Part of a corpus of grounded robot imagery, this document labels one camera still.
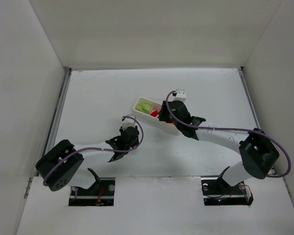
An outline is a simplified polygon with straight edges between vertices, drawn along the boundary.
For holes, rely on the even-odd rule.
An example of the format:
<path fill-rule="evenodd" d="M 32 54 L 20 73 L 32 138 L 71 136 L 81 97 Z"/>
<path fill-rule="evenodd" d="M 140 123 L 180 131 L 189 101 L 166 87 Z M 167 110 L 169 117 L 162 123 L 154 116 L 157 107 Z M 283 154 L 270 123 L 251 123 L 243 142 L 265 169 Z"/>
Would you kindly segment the red lego arch piece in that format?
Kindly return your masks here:
<path fill-rule="evenodd" d="M 157 110 L 153 111 L 151 114 L 150 114 L 152 117 L 158 117 L 159 116 L 159 112 Z"/>

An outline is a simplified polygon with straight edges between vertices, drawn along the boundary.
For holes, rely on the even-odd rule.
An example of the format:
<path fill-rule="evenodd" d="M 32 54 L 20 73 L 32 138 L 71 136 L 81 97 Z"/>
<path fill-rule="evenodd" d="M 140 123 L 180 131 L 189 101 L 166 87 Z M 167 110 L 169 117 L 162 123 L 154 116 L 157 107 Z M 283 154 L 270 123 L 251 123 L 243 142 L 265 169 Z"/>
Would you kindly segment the green lego block large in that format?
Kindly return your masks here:
<path fill-rule="evenodd" d="M 136 110 L 142 112 L 144 110 L 144 104 L 143 103 L 139 103 L 136 105 Z"/>

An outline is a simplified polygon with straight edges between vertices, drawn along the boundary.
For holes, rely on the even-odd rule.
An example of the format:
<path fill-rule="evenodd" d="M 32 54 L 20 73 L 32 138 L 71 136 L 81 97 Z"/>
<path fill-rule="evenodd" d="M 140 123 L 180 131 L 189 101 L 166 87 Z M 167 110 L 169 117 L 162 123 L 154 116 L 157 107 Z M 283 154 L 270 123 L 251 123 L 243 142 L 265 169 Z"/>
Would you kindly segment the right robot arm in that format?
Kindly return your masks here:
<path fill-rule="evenodd" d="M 163 101 L 159 120 L 173 123 L 188 138 L 223 146 L 241 156 L 240 162 L 227 167 L 219 175 L 218 183 L 222 187 L 234 187 L 252 177 L 265 179 L 279 158 L 279 152 L 261 129 L 255 128 L 247 133 L 218 130 L 206 119 L 192 116 L 180 100 Z"/>

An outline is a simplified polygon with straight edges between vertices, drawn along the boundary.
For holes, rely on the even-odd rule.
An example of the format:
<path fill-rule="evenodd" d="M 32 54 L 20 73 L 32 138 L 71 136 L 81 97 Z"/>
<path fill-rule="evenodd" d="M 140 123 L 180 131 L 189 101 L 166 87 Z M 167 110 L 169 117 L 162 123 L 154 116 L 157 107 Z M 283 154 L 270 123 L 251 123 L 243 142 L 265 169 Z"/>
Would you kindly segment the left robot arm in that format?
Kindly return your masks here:
<path fill-rule="evenodd" d="M 43 185 L 51 191 L 65 186 L 91 189 L 98 185 L 98 175 L 91 165 L 112 163 L 136 149 L 143 135 L 138 126 L 120 128 L 120 134 L 100 144 L 74 145 L 61 140 L 35 165 Z"/>

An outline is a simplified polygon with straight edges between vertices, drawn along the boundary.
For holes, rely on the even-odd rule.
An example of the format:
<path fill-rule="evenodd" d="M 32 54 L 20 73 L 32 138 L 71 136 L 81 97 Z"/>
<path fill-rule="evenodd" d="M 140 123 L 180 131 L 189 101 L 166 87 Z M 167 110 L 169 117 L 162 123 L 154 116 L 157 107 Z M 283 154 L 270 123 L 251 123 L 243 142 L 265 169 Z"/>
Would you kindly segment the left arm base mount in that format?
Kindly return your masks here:
<path fill-rule="evenodd" d="M 87 169 L 91 173 L 93 184 L 85 189 L 72 187 L 69 204 L 71 207 L 109 207 L 114 205 L 115 178 L 101 178 L 91 168 Z"/>

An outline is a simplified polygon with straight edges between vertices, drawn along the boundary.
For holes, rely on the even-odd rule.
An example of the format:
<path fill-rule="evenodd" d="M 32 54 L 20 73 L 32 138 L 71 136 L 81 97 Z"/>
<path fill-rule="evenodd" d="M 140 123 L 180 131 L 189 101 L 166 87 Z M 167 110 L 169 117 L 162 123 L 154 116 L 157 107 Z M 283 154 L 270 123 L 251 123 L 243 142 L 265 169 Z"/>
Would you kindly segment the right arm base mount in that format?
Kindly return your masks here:
<path fill-rule="evenodd" d="M 221 177 L 227 167 L 219 176 L 201 178 L 201 190 L 205 206 L 251 206 L 254 201 L 252 191 L 244 181 L 230 186 Z"/>

